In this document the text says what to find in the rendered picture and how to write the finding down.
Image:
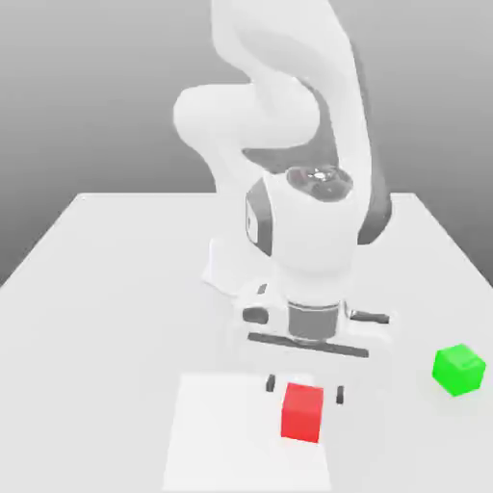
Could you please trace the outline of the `small green cube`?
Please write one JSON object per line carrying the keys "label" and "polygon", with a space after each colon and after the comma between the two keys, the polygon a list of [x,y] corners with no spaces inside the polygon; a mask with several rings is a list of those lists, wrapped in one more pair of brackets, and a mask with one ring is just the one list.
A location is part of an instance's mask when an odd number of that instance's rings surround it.
{"label": "small green cube", "polygon": [[431,375],[453,397],[478,390],[485,361],[464,344],[438,350]]}

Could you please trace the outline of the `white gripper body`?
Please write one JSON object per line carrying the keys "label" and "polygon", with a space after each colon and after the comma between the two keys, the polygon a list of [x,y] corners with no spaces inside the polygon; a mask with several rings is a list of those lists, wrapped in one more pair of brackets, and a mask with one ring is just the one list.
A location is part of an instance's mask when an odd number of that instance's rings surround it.
{"label": "white gripper body", "polygon": [[333,343],[303,345],[289,338],[250,332],[245,340],[245,362],[266,374],[299,375],[316,385],[349,385],[373,373],[373,354],[366,349]]}

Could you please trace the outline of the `small red cube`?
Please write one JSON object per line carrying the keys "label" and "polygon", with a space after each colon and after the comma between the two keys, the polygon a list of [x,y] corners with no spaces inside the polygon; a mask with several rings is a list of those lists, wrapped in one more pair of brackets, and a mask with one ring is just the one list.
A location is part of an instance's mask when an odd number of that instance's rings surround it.
{"label": "small red cube", "polygon": [[323,406],[323,388],[289,382],[281,408],[281,436],[318,443]]}

